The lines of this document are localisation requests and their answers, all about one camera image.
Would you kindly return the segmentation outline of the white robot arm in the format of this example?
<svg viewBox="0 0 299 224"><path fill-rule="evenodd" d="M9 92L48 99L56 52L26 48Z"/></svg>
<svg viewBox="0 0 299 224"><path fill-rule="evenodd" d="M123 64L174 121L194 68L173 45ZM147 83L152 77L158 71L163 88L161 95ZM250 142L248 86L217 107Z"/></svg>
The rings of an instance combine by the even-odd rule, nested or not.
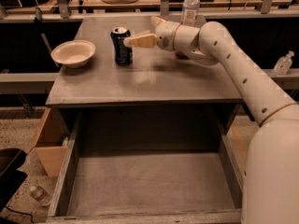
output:
<svg viewBox="0 0 299 224"><path fill-rule="evenodd" d="M124 39L127 47L177 50L195 62L221 63L260 129L243 174L242 224L299 224L299 104L268 76L216 21L201 27L158 17L152 34Z"/></svg>

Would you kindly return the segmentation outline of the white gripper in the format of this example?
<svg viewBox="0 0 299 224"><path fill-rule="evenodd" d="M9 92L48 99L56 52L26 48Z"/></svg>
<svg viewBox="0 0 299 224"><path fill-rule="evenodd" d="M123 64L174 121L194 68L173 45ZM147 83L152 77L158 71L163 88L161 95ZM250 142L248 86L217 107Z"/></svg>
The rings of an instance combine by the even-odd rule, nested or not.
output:
<svg viewBox="0 0 299 224"><path fill-rule="evenodd" d="M128 48L147 49L154 48L157 45L160 49L172 51L174 49L174 39L179 23L164 21L164 19L156 16L152 16L150 22L153 27L156 27L155 34L126 37L123 40L123 44Z"/></svg>

